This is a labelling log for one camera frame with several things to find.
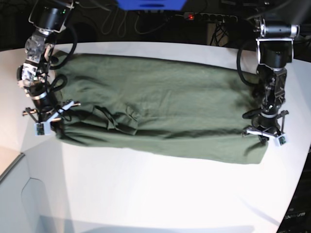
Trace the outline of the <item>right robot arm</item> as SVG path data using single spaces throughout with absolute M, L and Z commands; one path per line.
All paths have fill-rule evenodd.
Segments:
M 48 81 L 49 72 L 63 67 L 75 52 L 77 35 L 67 25 L 76 5 L 74 0 L 38 0 L 29 16 L 35 31 L 25 43 L 26 58 L 17 70 L 17 83 L 34 103 L 34 109 L 26 108 L 23 115 L 34 120 L 35 135 L 49 135 L 52 123 L 61 120 L 62 114 L 80 103 L 73 100 L 59 101 L 55 95 L 67 84 L 66 76 L 59 75 Z M 53 56 L 56 34 L 69 29 L 73 36 L 70 52 L 62 62 Z

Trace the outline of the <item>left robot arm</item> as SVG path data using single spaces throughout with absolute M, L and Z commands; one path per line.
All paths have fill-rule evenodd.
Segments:
M 257 83 L 247 81 L 241 69 L 242 48 L 237 54 L 237 70 L 241 81 L 253 88 L 253 98 L 257 108 L 243 114 L 244 119 L 251 121 L 250 126 L 243 130 L 243 135 L 256 135 L 261 143 L 273 140 L 276 146 L 287 143 L 284 132 L 284 120 L 287 110 L 281 110 L 285 102 L 285 83 L 287 78 L 286 65 L 294 59 L 294 40 L 300 33 L 300 26 L 264 17 L 254 18 L 256 53 L 258 66 Z

